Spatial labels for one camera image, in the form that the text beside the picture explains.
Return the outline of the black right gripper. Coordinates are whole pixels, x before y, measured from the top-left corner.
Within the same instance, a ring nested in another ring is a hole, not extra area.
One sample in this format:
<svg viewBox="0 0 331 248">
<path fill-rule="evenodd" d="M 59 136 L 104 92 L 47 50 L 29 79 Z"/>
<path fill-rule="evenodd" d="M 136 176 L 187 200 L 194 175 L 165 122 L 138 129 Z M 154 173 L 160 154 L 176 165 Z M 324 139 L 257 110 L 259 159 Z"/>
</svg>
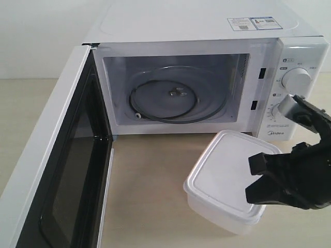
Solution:
<svg viewBox="0 0 331 248">
<path fill-rule="evenodd" d="M 330 205 L 330 116 L 306 101 L 293 95 L 300 110 L 293 122 L 317 133 L 320 141 L 314 145 L 301 142 L 292 152 L 266 154 L 260 152 L 248 158 L 250 173 L 260 176 L 246 187 L 246 200 L 256 205 L 289 205 L 292 187 L 290 161 L 294 163 L 295 187 L 312 209 Z"/>
</svg>

